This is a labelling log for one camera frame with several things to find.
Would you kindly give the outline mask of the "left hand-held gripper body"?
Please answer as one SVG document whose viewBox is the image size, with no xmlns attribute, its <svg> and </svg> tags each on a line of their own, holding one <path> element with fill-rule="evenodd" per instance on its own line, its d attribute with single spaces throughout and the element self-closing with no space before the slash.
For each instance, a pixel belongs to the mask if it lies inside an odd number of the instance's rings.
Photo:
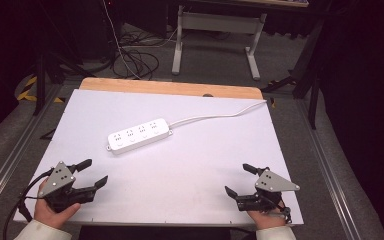
<svg viewBox="0 0 384 240">
<path fill-rule="evenodd" d="M 74 203 L 89 203 L 94 200 L 92 187 L 76 189 L 73 187 L 76 178 L 63 161 L 52 170 L 45 185 L 38 193 L 39 199 L 44 199 L 54 212 L 62 212 Z"/>
</svg>

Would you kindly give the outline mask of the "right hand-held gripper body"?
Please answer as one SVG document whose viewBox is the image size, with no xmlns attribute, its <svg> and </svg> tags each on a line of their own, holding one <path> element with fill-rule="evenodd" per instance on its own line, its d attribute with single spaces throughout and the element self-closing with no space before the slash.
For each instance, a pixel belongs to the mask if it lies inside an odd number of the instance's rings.
<svg viewBox="0 0 384 240">
<path fill-rule="evenodd" d="M 270 211 L 278 208 L 280 212 L 290 212 L 282 206 L 282 193 L 298 191 L 300 186 L 272 172 L 269 168 L 254 183 L 256 192 L 251 195 L 238 195 L 236 201 L 239 211 Z"/>
</svg>

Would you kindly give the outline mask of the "white power strip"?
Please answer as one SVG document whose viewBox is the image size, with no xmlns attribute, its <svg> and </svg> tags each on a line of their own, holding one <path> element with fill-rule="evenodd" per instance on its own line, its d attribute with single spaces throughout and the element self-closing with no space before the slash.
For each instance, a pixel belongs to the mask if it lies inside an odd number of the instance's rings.
<svg viewBox="0 0 384 240">
<path fill-rule="evenodd" d="M 155 119 L 109 134 L 106 149 L 115 155 L 123 154 L 165 139 L 171 134 L 169 124 L 164 119 Z"/>
</svg>

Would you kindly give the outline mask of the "person's left hand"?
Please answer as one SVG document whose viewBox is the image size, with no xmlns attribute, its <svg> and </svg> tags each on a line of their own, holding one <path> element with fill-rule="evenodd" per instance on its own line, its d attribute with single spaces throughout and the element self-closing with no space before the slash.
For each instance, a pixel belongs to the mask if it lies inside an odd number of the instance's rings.
<svg viewBox="0 0 384 240">
<path fill-rule="evenodd" d="M 34 219 L 49 227 L 61 229 L 81 208 L 80 203 L 74 203 L 62 212 L 54 212 L 44 199 L 38 199 L 35 204 Z"/>
</svg>

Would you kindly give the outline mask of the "person's right hand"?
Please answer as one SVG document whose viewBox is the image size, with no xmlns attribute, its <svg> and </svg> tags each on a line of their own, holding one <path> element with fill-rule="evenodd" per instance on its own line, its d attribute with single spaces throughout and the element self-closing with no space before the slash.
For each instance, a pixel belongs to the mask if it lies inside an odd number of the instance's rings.
<svg viewBox="0 0 384 240">
<path fill-rule="evenodd" d="M 258 230 L 281 227 L 286 225 L 285 217 L 278 208 L 270 211 L 248 211 L 247 214 L 254 221 Z"/>
</svg>

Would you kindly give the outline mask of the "white board table cover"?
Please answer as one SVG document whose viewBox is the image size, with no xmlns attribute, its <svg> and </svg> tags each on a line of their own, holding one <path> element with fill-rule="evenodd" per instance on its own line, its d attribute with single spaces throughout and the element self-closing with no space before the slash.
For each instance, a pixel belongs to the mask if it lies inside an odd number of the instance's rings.
<svg viewBox="0 0 384 240">
<path fill-rule="evenodd" d="M 163 118 L 171 136 L 127 153 L 106 149 L 109 134 Z M 36 171 L 91 159 L 76 186 L 107 176 L 73 222 L 94 225 L 244 226 L 225 186 L 255 191 L 244 163 L 289 172 L 263 100 L 76 90 Z"/>
</svg>

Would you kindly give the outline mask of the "yellow black floor tape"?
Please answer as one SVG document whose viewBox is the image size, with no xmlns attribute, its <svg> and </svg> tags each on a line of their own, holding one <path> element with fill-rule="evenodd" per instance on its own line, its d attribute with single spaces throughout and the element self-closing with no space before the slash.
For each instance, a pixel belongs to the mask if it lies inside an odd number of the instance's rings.
<svg viewBox="0 0 384 240">
<path fill-rule="evenodd" d="M 22 101 L 22 100 L 26 100 L 26 101 L 32 101 L 32 102 L 36 102 L 37 101 L 37 97 L 34 96 L 34 95 L 31 95 L 30 94 L 30 91 L 32 90 L 33 88 L 33 85 L 37 82 L 37 77 L 36 76 L 33 76 L 31 77 L 24 85 L 21 93 L 18 95 L 17 97 L 17 100 L 18 101 Z"/>
</svg>

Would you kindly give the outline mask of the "black metal stand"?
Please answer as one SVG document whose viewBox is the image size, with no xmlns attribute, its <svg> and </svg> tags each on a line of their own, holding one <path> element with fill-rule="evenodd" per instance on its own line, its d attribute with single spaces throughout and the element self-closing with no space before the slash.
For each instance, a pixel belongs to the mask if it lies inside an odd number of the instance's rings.
<svg viewBox="0 0 384 240">
<path fill-rule="evenodd" d="M 295 99 L 303 99 L 308 92 L 311 92 L 307 119 L 312 129 L 316 129 L 316 108 L 320 86 L 317 78 L 319 64 L 316 60 L 316 47 L 323 30 L 323 25 L 324 20 L 317 21 L 289 76 L 278 82 L 274 81 L 261 90 L 262 93 L 270 93 L 295 82 L 296 85 L 292 91 Z"/>
<path fill-rule="evenodd" d="M 77 75 L 83 77 L 93 77 L 93 74 L 68 58 L 52 51 L 42 51 L 36 57 L 36 106 L 33 113 L 37 116 L 45 107 L 46 87 L 45 78 L 49 77 L 53 84 L 62 84 L 65 81 L 62 65 L 73 70 Z"/>
</svg>

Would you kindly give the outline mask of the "aluminium floor rail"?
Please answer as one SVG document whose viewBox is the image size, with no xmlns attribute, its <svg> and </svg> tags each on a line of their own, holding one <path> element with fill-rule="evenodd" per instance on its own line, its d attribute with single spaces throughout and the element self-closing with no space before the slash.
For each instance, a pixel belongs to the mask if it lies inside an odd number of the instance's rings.
<svg viewBox="0 0 384 240">
<path fill-rule="evenodd" d="M 48 87 L 45 104 L 37 115 L 35 102 L 22 101 L 0 124 L 0 196 L 62 88 L 61 84 Z"/>
<path fill-rule="evenodd" d="M 297 100 L 296 105 L 304 121 L 306 129 L 310 134 L 312 145 L 314 146 L 316 151 L 320 171 L 328 188 L 330 197 L 332 199 L 337 215 L 340 219 L 347 240 L 362 240 L 361 235 L 355 224 L 354 218 L 351 214 L 350 208 L 348 206 L 348 202 L 343 192 L 343 189 L 326 156 L 318 132 L 316 129 L 312 128 L 312 125 L 307 119 L 306 104 L 303 100 Z"/>
</svg>

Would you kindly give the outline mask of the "white metal desk frame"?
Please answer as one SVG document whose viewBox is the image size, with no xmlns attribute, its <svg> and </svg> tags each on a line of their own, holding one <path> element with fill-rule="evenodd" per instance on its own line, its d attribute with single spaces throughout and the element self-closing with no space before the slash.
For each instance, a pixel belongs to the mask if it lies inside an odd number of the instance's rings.
<svg viewBox="0 0 384 240">
<path fill-rule="evenodd" d="M 204 13 L 190 13 L 184 10 L 184 6 L 178 7 L 176 45 L 172 64 L 172 74 L 179 75 L 182 59 L 182 35 L 187 30 L 219 31 L 241 34 L 252 34 L 252 44 L 244 49 L 252 78 L 255 81 L 261 79 L 255 59 L 255 51 L 258 46 L 267 15 L 262 13 L 258 18 L 225 16 Z"/>
</svg>

